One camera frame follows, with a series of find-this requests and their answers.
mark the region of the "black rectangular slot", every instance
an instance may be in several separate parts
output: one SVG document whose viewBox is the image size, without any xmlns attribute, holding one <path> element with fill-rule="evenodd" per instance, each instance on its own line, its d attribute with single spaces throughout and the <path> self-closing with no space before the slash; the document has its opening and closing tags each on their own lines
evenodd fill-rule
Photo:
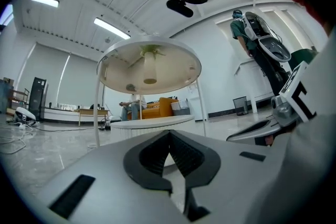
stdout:
<svg viewBox="0 0 336 224">
<path fill-rule="evenodd" d="M 245 157 L 245 158 L 249 158 L 249 159 L 254 159 L 254 160 L 259 161 L 259 162 L 263 162 L 264 159 L 266 158 L 265 155 L 260 155 L 260 154 L 247 152 L 247 151 L 241 152 L 240 156 Z"/>
<path fill-rule="evenodd" d="M 49 207 L 50 210 L 67 219 L 96 179 L 80 175 Z"/>
</svg>

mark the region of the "floor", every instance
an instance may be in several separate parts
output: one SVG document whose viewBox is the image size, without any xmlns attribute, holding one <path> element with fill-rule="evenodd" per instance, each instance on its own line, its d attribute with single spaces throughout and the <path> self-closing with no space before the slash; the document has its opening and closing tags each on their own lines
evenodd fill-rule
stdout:
<svg viewBox="0 0 336 224">
<path fill-rule="evenodd" d="M 254 122 L 262 120 L 272 114 L 271 107 L 258 110 L 257 114 L 251 111 L 244 116 L 228 115 L 212 118 L 206 122 L 208 137 L 219 140 L 226 138 L 242 130 Z M 0 137 L 21 137 L 24 131 L 17 127 L 8 126 L 5 123 L 6 117 L 0 115 Z M 204 135 L 203 123 L 197 122 L 199 135 Z M 68 167 L 90 150 L 88 146 L 95 143 L 92 126 L 73 126 L 69 124 L 41 124 L 40 130 L 26 134 L 23 138 L 25 148 L 14 154 L 3 154 L 12 152 L 23 146 L 21 141 L 14 141 L 3 144 L 8 140 L 0 138 L 1 161 L 7 169 L 8 174 L 19 188 L 33 195 L 47 183 L 55 174 Z M 115 143 L 120 137 L 114 137 L 109 131 L 100 131 L 101 144 Z M 184 178 L 176 168 L 165 168 L 164 178 L 169 179 L 173 184 L 174 194 L 172 200 L 183 210 L 184 206 Z"/>
</svg>

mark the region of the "vase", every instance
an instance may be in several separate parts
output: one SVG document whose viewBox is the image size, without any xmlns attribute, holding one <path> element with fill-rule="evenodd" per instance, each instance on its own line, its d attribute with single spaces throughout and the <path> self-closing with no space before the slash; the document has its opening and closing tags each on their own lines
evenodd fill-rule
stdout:
<svg viewBox="0 0 336 224">
<path fill-rule="evenodd" d="M 145 62 L 143 64 L 143 82 L 145 84 L 155 84 L 156 79 L 156 65 L 154 53 L 146 52 L 144 54 Z"/>
</svg>

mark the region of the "person in green shirt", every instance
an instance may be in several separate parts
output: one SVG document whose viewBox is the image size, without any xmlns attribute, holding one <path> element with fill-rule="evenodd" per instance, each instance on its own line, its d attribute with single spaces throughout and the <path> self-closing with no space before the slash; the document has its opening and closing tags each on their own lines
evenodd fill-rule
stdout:
<svg viewBox="0 0 336 224">
<path fill-rule="evenodd" d="M 233 11 L 233 22 L 230 24 L 232 36 L 237 39 L 246 54 L 253 57 L 261 67 L 271 84 L 274 95 L 279 95 L 280 90 L 288 80 L 286 71 L 281 67 L 280 63 L 264 52 L 260 48 L 258 40 L 252 41 L 246 36 L 243 23 L 243 13 L 236 9 Z"/>
</svg>

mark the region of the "blue jeans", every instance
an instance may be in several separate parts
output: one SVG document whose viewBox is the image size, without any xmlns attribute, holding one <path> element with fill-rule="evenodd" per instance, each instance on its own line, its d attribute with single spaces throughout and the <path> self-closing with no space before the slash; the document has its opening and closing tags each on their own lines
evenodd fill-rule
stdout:
<svg viewBox="0 0 336 224">
<path fill-rule="evenodd" d="M 127 112 L 132 111 L 132 120 L 138 119 L 138 111 L 140 110 L 140 105 L 137 103 L 132 103 L 131 106 L 123 106 L 121 112 L 121 121 L 127 120 Z"/>
</svg>

